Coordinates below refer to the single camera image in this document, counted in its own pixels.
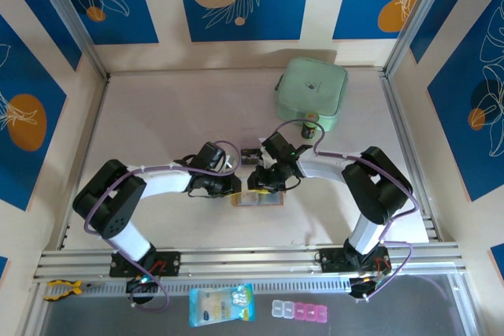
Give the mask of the tan leather card holder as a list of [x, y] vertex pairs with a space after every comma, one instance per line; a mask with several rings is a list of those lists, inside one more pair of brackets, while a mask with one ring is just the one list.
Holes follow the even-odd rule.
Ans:
[[281, 192], [276, 192], [274, 194], [257, 194], [258, 200], [256, 202], [252, 201], [242, 201], [241, 194], [236, 194], [232, 196], [231, 203], [235, 207], [257, 207], [257, 206], [274, 206], [274, 205], [283, 205], [284, 204], [284, 196]]

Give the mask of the yellow handled pliers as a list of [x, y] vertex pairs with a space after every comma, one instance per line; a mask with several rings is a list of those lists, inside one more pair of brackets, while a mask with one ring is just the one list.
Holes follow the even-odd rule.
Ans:
[[56, 279], [47, 283], [50, 289], [50, 295], [44, 297], [45, 301], [60, 301], [71, 296], [81, 295], [86, 289], [90, 289], [94, 283], [84, 282], [82, 280], [70, 281], [65, 279]]

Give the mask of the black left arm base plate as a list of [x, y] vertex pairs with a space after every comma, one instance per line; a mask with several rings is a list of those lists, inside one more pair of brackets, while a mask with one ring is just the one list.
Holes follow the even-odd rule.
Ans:
[[[150, 274], [159, 277], [178, 276], [181, 253], [150, 251], [137, 264]], [[145, 272], [137, 268], [119, 253], [111, 255], [109, 276], [113, 278], [133, 278], [144, 275]]]

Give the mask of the white and pink pill organizer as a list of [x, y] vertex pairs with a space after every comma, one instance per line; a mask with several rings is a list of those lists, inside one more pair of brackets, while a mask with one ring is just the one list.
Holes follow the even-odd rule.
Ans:
[[328, 309], [324, 305], [273, 300], [272, 316], [274, 318], [295, 319], [312, 323], [327, 323]]

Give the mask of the aluminium right side rail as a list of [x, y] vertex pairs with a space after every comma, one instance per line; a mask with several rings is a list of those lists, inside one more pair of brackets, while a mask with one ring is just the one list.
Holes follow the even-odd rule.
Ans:
[[393, 82], [385, 72], [380, 72], [380, 79], [391, 118], [395, 126], [396, 134], [398, 136], [399, 144], [402, 149], [402, 155], [406, 162], [410, 182], [413, 185], [416, 199], [421, 207], [420, 213], [422, 214], [422, 218], [424, 220], [424, 226], [427, 231], [428, 239], [430, 242], [441, 242], [443, 239], [439, 234], [436, 224], [433, 212], [432, 196], [430, 195], [421, 165], [418, 162], [417, 151], [413, 144], [413, 138], [410, 133], [406, 116], [402, 110], [402, 105], [397, 91]]

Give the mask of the mint green zip pouch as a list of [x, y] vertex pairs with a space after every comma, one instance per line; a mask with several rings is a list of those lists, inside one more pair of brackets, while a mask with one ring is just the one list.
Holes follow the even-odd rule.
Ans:
[[316, 113], [330, 131], [339, 119], [349, 79], [339, 65], [306, 57], [291, 59], [274, 88], [276, 116], [288, 121]]

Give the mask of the aluminium corner post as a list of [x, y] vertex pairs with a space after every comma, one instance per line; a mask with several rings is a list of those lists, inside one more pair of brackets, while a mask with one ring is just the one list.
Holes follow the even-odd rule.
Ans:
[[89, 60], [92, 68], [105, 81], [109, 78], [109, 73], [102, 63], [95, 45], [87, 32], [79, 14], [73, 6], [71, 0], [49, 0], [61, 21], [72, 36], [82, 54]]
[[391, 54], [384, 65], [384, 76], [386, 78], [390, 79], [397, 71], [434, 1], [417, 0], [415, 2], [412, 13], [408, 16], [404, 28], [399, 33]]

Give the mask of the blue wet wipes packet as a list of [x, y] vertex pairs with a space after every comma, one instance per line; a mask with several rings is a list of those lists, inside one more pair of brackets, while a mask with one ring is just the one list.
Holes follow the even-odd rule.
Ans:
[[255, 317], [255, 297], [251, 284], [190, 290], [189, 325], [191, 327], [233, 320], [254, 322]]

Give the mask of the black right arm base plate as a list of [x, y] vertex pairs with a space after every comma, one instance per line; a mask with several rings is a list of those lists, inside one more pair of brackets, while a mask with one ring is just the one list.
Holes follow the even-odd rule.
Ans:
[[365, 255], [343, 247], [324, 248], [319, 250], [317, 261], [323, 273], [391, 272], [389, 253], [383, 246]]

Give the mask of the grey metal front shelf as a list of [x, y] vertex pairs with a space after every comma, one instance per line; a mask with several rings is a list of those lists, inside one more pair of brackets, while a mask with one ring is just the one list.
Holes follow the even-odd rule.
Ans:
[[[274, 300], [324, 305], [326, 323], [272, 316]], [[190, 327], [189, 302], [173, 297], [160, 313], [123, 297], [74, 297], [49, 306], [41, 336], [465, 336], [446, 281], [397, 278], [369, 302], [346, 294], [260, 294], [253, 322]]]

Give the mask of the black credit card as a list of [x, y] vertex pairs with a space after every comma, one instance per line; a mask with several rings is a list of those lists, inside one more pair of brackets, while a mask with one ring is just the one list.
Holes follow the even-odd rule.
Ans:
[[242, 166], [257, 165], [262, 161], [260, 148], [250, 148], [240, 150], [240, 164]]

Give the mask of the small dark bottle green cap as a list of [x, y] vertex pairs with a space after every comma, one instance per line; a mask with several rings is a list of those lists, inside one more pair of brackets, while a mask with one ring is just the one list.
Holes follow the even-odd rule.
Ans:
[[304, 139], [310, 140], [314, 137], [318, 129], [317, 125], [318, 120], [319, 116], [317, 113], [310, 112], [305, 114], [302, 121], [302, 130], [301, 130], [301, 136]]

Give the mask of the aluminium left side rail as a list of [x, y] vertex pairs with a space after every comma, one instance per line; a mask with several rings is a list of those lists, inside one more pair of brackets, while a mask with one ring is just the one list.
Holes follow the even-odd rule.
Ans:
[[109, 82], [110, 76], [107, 76], [106, 81], [100, 88], [99, 96], [91, 103], [90, 112], [88, 114], [88, 118], [86, 119], [86, 123], [84, 124], [83, 134], [81, 135], [80, 144], [76, 152], [76, 159], [74, 161], [76, 167], [72, 168], [70, 175], [69, 199], [66, 203], [67, 206], [65, 208], [65, 213], [57, 234], [55, 244], [55, 249], [57, 251], [62, 250], [65, 247], [65, 239], [67, 238], [67, 232], [71, 222], [72, 213], [74, 212], [72, 203], [78, 193], [78, 189], [83, 178], [83, 172], [86, 168], [87, 157], [91, 149], [91, 144], [93, 142], [95, 131], [98, 126], [99, 118], [101, 116], [102, 108], [106, 99]]

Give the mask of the aluminium right corner post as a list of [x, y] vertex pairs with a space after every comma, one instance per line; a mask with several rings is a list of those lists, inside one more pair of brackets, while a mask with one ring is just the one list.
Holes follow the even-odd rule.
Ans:
[[391, 54], [384, 65], [384, 76], [386, 78], [390, 79], [397, 71], [434, 1], [417, 0], [415, 2], [412, 13], [408, 16], [404, 28], [399, 33]]

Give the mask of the black controller board with LED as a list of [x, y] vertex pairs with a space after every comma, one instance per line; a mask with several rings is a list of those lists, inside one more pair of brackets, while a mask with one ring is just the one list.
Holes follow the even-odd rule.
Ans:
[[380, 273], [375, 276], [351, 278], [350, 296], [356, 301], [368, 301], [381, 290], [390, 276], [391, 274]]
[[132, 307], [152, 301], [157, 292], [158, 284], [147, 275], [137, 275], [126, 283], [126, 294]]

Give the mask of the aluminium front frame rail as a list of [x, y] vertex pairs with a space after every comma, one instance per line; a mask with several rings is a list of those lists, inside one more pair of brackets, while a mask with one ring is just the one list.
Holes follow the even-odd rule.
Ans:
[[[283, 248], [232, 249], [161, 249], [161, 252], [181, 253], [179, 278], [193, 279], [265, 279], [305, 277], [309, 275], [349, 276], [371, 275], [362, 273], [323, 273], [318, 252], [338, 246], [290, 246]], [[438, 274], [445, 271], [464, 273], [465, 262], [454, 242], [420, 243], [407, 246], [385, 247], [389, 253], [392, 271], [404, 274]], [[109, 276], [109, 250], [44, 251], [39, 259], [34, 278], [38, 282], [53, 279], [95, 280]]]

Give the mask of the aluminium left corner post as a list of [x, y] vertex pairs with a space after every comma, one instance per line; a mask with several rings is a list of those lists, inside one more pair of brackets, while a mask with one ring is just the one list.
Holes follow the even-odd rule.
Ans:
[[92, 68], [105, 81], [109, 78], [109, 73], [102, 63], [95, 45], [87, 32], [79, 14], [73, 6], [71, 0], [49, 0], [61, 21], [72, 36], [82, 54], [89, 60]]

